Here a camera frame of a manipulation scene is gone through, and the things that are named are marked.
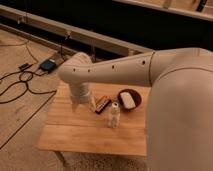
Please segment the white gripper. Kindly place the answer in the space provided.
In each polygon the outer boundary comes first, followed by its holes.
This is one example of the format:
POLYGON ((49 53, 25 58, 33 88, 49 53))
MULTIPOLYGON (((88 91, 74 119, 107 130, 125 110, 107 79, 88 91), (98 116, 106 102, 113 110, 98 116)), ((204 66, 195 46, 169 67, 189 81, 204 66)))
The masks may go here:
POLYGON ((89 101, 89 108, 92 111, 96 110, 96 102, 94 97, 90 98, 91 91, 88 83, 70 84, 70 97, 73 101, 72 111, 76 112, 78 106, 89 101))

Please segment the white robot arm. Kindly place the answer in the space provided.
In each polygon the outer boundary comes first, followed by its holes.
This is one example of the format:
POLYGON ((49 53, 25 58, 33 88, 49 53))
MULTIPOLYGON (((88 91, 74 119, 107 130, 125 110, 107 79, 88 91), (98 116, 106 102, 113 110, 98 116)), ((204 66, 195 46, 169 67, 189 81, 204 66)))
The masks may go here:
POLYGON ((77 103, 89 100, 92 82, 148 87, 148 171, 213 171, 212 51, 159 50, 98 63, 80 52, 58 74, 77 103))

